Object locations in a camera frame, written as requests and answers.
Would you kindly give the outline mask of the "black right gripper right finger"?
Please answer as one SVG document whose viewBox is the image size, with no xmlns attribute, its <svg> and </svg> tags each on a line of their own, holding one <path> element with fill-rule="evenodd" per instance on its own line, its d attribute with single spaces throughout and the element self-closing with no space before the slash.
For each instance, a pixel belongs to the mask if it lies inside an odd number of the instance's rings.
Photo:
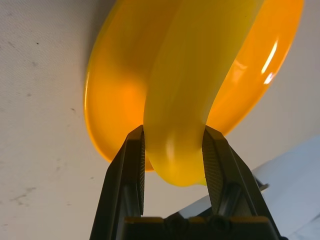
<svg viewBox="0 0 320 240">
<path fill-rule="evenodd" d="M 206 126 L 202 141 L 210 223 L 223 240 L 279 240 L 251 170 L 219 131 Z"/>
</svg>

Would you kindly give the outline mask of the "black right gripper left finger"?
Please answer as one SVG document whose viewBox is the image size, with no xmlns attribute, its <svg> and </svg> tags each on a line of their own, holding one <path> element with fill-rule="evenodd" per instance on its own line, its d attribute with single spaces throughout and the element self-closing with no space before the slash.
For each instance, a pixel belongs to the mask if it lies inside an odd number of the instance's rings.
<svg viewBox="0 0 320 240">
<path fill-rule="evenodd" d="M 125 218 L 143 215 L 144 192 L 145 136 L 140 125 L 127 135 L 106 171 L 89 238 L 120 240 Z"/>
</svg>

